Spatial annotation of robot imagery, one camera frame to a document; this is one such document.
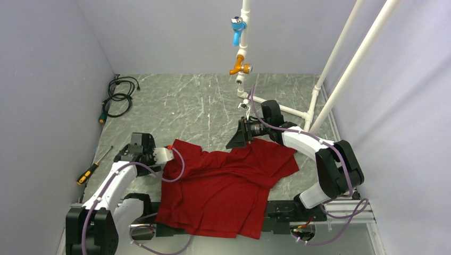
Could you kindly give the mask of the red t-shirt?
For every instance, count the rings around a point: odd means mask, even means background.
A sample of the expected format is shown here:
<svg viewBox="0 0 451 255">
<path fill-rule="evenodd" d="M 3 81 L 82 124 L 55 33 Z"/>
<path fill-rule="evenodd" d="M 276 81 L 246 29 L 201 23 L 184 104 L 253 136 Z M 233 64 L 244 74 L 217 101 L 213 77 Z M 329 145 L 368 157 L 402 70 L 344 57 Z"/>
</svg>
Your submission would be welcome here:
<svg viewBox="0 0 451 255">
<path fill-rule="evenodd" d="M 295 150 L 255 139 L 230 152 L 175 140 L 163 170 L 158 223 L 193 235 L 259 239 L 270 190 L 298 171 Z"/>
</svg>

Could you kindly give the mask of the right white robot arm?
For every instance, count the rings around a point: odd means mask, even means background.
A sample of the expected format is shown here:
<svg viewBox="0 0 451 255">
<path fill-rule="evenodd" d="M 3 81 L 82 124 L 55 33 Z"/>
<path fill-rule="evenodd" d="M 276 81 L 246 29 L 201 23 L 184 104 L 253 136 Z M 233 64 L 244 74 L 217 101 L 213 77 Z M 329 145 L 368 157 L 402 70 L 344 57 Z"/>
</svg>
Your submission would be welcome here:
<svg viewBox="0 0 451 255">
<path fill-rule="evenodd" d="M 238 121 L 237 131 L 226 148 L 244 148 L 255 137 L 268 135 L 272 141 L 314 160 L 318 181 L 298 195 L 300 202 L 293 206 L 297 219 L 307 220 L 318 205 L 349 196 L 364 183 L 364 174 L 348 141 L 321 139 L 285 121 L 275 100 L 264 101 L 261 109 L 262 117 L 242 117 Z"/>
</svg>

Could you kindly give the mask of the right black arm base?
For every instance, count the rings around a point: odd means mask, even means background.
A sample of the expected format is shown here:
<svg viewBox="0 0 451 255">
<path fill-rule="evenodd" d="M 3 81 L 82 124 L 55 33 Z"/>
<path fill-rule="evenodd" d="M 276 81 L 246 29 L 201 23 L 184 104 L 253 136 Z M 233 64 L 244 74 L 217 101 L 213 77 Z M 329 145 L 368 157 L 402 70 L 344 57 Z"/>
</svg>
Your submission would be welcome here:
<svg viewBox="0 0 451 255">
<path fill-rule="evenodd" d="M 262 231 L 292 234 L 296 239 L 309 242 L 316 234 L 315 223 L 326 221 L 327 216 L 318 206 L 305 209 L 298 201 L 271 200 L 266 205 Z"/>
</svg>

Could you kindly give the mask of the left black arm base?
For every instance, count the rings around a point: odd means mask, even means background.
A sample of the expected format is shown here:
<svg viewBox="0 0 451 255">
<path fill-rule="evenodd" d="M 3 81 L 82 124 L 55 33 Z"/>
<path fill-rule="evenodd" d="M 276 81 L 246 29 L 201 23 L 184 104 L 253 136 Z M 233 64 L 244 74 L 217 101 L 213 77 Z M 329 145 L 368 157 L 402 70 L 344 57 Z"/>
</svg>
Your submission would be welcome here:
<svg viewBox="0 0 451 255">
<path fill-rule="evenodd" d="M 175 235 L 188 235 L 181 228 L 170 227 L 169 225 L 156 222 L 156 214 L 159 211 L 161 202 L 152 201 L 149 194 L 129 193 L 120 202 L 116 213 L 120 209 L 126 209 L 126 213 L 132 213 L 129 223 L 130 230 L 137 227 L 132 237 L 138 240 L 151 240 L 153 237 L 172 237 Z"/>
</svg>

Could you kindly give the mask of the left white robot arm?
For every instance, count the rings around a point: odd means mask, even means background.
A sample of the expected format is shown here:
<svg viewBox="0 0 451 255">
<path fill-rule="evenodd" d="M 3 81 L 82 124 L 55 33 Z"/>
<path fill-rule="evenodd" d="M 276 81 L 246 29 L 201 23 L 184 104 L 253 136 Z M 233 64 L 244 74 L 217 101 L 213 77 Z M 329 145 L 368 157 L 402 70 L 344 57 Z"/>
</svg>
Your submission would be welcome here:
<svg viewBox="0 0 451 255">
<path fill-rule="evenodd" d="M 135 220 L 146 223 L 153 215 L 149 195 L 124 192 L 136 178 L 160 171 L 161 165 L 173 159 L 173 151 L 156 147 L 151 134 L 132 133 L 97 191 L 80 207 L 68 211 L 65 253 L 115 254 L 121 233 Z"/>
</svg>

